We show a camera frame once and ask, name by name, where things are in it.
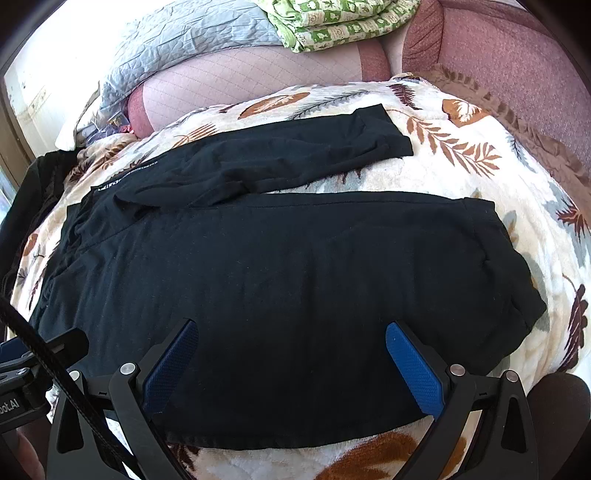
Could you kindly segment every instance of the black fabric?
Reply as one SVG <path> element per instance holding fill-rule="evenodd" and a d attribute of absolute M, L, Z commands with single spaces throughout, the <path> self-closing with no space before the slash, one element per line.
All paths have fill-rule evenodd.
<path fill-rule="evenodd" d="M 0 294 L 9 299 L 28 237 L 64 193 L 64 180 L 77 163 L 77 151 L 57 151 L 36 159 L 0 226 Z"/>
<path fill-rule="evenodd" d="M 76 368 L 92 376 L 193 319 L 199 345 L 152 416 L 169 442 L 315 446 L 417 420 L 389 322 L 485 374 L 545 309 L 494 205 L 259 194 L 409 154 L 381 106 L 172 150 L 69 210 L 31 322 L 45 338 L 87 332 Z"/>

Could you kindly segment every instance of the black cable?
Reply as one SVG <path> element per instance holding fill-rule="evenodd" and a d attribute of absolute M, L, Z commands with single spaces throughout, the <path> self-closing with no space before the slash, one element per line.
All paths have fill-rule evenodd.
<path fill-rule="evenodd" d="M 109 430 L 101 416 L 91 405 L 88 399 L 80 391 L 66 369 L 62 366 L 55 354 L 49 350 L 47 344 L 29 323 L 18 313 L 10 302 L 0 296 L 0 321 L 8 326 L 21 339 L 23 344 L 37 357 L 41 366 L 53 378 L 61 388 L 66 398 L 74 405 L 75 409 L 86 420 L 96 437 L 109 449 L 115 457 L 123 462 L 129 469 L 143 478 L 136 458 L 121 444 L 121 442 Z"/>

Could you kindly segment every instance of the metal bolt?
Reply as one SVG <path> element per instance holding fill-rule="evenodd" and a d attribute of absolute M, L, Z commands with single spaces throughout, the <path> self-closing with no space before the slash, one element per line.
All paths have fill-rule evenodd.
<path fill-rule="evenodd" d="M 505 376 L 507 377 L 507 380 L 513 383 L 516 383 L 519 380 L 519 375 L 517 375 L 517 372 L 514 372 L 513 370 L 507 370 L 505 372 Z"/>
<path fill-rule="evenodd" d="M 119 371 L 124 375 L 131 375 L 133 372 L 135 372 L 135 365 L 125 364 L 119 369 Z"/>
<path fill-rule="evenodd" d="M 452 373 L 452 375 L 455 375 L 456 377 L 462 377 L 466 373 L 466 369 L 462 367 L 460 364 L 453 364 L 449 368 L 449 371 Z"/>

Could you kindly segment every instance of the folded green blanket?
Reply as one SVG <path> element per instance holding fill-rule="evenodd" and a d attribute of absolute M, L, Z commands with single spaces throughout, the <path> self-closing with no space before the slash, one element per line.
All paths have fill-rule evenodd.
<path fill-rule="evenodd" d="M 385 35 L 404 25 L 420 0 L 253 0 L 296 53 Z"/>

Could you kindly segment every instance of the floral blanket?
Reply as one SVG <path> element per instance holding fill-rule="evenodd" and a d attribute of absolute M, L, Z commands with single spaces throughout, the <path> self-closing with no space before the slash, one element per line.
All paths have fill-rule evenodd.
<path fill-rule="evenodd" d="M 402 27 L 421 0 L 253 0 L 286 48 L 324 50 Z"/>
<path fill-rule="evenodd" d="M 262 99 L 190 113 L 143 141 L 129 136 L 106 139 L 102 150 L 95 146 L 92 152 L 82 153 L 81 163 L 66 180 L 61 201 L 31 235 L 13 304 L 25 318 L 30 317 L 47 260 L 60 240 L 66 208 L 79 202 L 91 186 L 171 148 L 218 132 L 351 113 L 379 103 L 398 129 L 411 138 L 415 155 L 391 158 L 292 191 L 403 190 L 494 201 L 548 310 L 493 374 L 511 368 L 529 391 L 546 374 L 573 368 L 589 351 L 589 342 L 583 343 L 586 285 L 591 281 L 587 222 L 535 159 L 525 151 L 516 155 L 514 139 L 494 117 L 411 74 L 379 83 L 292 87 Z M 470 418 L 445 475 L 452 474 L 462 460 L 477 419 L 477 414 Z M 374 437 L 315 448 L 244 452 L 183 445 L 171 448 L 200 480 L 379 480 L 397 473 L 430 422 L 427 417 Z"/>

